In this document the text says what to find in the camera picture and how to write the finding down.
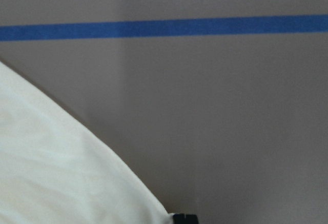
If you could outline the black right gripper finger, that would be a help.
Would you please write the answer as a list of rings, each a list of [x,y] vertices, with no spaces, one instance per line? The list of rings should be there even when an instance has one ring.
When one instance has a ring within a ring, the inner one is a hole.
[[[174,213],[172,219],[173,224],[198,224],[198,217],[195,214]]]

